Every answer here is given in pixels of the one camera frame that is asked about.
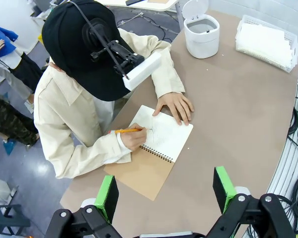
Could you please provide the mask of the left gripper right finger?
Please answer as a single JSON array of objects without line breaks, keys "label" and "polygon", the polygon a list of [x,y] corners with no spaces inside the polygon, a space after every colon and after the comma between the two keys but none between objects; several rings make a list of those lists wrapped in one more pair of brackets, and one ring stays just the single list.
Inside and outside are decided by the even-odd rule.
[{"label": "left gripper right finger", "polygon": [[206,238],[234,238],[241,225],[251,225],[258,238],[296,238],[277,195],[237,193],[223,166],[214,168],[213,190],[222,215]]}]

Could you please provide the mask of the spiral notebook kraft cover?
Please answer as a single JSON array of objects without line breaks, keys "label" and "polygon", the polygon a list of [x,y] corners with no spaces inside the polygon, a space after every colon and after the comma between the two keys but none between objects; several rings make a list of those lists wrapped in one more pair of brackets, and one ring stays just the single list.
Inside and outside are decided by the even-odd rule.
[{"label": "spiral notebook kraft cover", "polygon": [[165,113],[140,106],[131,124],[147,129],[147,140],[131,153],[131,162],[106,165],[104,171],[134,191],[154,201],[183,149],[193,125],[178,125]]}]

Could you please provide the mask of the person's left hand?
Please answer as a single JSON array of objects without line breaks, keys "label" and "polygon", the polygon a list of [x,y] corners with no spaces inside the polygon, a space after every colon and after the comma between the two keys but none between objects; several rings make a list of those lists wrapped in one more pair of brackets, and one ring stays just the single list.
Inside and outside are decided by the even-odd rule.
[{"label": "person's left hand", "polygon": [[191,113],[194,112],[194,107],[191,101],[182,93],[170,92],[159,97],[156,109],[152,115],[157,116],[164,106],[169,108],[179,125],[182,123],[188,125],[191,121]]}]

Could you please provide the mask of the dark grey plastic stool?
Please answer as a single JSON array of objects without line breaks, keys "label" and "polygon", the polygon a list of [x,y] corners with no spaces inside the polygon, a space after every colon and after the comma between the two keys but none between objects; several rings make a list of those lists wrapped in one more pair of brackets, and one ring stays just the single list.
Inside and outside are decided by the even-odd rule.
[{"label": "dark grey plastic stool", "polygon": [[0,235],[18,236],[30,226],[30,220],[22,213],[20,204],[0,205]]}]

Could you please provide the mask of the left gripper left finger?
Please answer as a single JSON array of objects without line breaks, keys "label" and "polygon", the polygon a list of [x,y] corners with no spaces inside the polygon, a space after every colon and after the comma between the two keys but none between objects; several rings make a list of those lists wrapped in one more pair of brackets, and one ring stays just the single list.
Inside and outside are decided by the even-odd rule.
[{"label": "left gripper left finger", "polygon": [[119,198],[114,176],[105,176],[95,201],[76,212],[54,212],[45,238],[122,238],[112,225]]}]

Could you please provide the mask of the mannequin in blue shirt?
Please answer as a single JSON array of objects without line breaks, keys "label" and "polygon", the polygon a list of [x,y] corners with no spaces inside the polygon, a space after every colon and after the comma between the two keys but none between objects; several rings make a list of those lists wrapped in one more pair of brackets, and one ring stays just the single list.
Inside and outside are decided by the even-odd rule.
[{"label": "mannequin in blue shirt", "polygon": [[17,47],[14,43],[17,39],[15,32],[0,27],[0,76],[32,104],[43,72],[35,61]]}]

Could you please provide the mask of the person's right hand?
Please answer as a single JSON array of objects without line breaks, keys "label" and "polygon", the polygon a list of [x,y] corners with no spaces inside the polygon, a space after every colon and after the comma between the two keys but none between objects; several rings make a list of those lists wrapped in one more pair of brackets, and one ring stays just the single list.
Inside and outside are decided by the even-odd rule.
[{"label": "person's right hand", "polygon": [[138,149],[147,139],[147,129],[137,124],[128,128],[128,132],[120,134],[123,144],[130,150]]}]

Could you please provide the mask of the person torso cream jacket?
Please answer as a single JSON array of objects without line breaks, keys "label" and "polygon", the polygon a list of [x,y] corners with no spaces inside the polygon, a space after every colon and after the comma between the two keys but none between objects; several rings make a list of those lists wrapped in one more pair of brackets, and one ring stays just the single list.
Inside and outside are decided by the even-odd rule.
[{"label": "person torso cream jacket", "polygon": [[[68,129],[74,145],[92,146],[102,134],[93,96],[64,72],[48,67],[34,95],[34,124],[38,129]],[[118,163],[127,163],[124,156]]]}]

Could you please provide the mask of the white paper stack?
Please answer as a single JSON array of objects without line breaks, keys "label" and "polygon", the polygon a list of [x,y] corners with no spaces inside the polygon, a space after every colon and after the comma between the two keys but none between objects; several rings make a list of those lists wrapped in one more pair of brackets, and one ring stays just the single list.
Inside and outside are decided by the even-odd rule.
[{"label": "white paper stack", "polygon": [[236,50],[280,69],[292,69],[294,51],[282,30],[243,23],[236,37]]}]

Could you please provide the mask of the white ribbed base plate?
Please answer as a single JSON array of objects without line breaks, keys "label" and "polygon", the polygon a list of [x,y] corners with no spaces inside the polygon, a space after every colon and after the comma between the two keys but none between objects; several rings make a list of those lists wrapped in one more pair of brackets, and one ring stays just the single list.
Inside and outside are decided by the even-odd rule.
[{"label": "white ribbed base plate", "polygon": [[284,211],[298,235],[298,82],[289,132],[268,192],[281,196]]}]

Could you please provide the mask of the white perforated plastic basket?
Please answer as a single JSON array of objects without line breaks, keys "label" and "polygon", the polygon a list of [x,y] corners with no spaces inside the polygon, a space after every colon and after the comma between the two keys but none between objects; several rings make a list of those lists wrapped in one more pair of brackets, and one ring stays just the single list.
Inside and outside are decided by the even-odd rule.
[{"label": "white perforated plastic basket", "polygon": [[238,24],[235,48],[287,73],[298,63],[297,35],[248,15]]}]

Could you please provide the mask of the white lidded trash bin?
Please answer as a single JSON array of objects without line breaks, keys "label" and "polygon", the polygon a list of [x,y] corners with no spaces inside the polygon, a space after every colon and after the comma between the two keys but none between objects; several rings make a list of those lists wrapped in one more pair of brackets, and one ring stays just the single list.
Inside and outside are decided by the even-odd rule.
[{"label": "white lidded trash bin", "polygon": [[182,8],[188,52],[197,59],[214,56],[219,49],[220,24],[207,15],[209,0],[189,0]]}]

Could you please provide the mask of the person's right forearm cream sleeve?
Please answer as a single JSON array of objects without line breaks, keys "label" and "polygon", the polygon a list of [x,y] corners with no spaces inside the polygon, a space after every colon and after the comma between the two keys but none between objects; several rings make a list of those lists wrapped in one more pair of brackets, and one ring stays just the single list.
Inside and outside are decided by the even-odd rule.
[{"label": "person's right forearm cream sleeve", "polygon": [[130,157],[131,153],[120,135],[113,132],[98,138],[90,147],[75,146],[68,129],[40,130],[39,134],[45,158],[53,165],[58,179],[73,179],[124,156]]}]

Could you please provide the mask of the yellow pencil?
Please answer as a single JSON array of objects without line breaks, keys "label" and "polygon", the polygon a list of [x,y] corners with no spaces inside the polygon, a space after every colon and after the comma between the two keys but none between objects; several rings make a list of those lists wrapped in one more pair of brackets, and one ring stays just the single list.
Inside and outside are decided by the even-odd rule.
[{"label": "yellow pencil", "polygon": [[111,130],[111,132],[114,132],[114,133],[129,133],[129,132],[137,132],[137,131],[141,131],[143,129],[119,129],[119,130]]}]

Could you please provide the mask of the person's left forearm cream sleeve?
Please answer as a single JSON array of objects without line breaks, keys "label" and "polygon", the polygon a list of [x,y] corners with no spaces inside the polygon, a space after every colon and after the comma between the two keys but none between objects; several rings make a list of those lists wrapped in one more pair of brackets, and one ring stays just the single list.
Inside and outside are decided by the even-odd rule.
[{"label": "person's left forearm cream sleeve", "polygon": [[174,62],[171,58],[171,44],[154,37],[150,40],[150,49],[152,53],[161,55],[159,67],[151,75],[157,97],[160,98],[171,92],[184,93],[184,85],[174,68]]}]

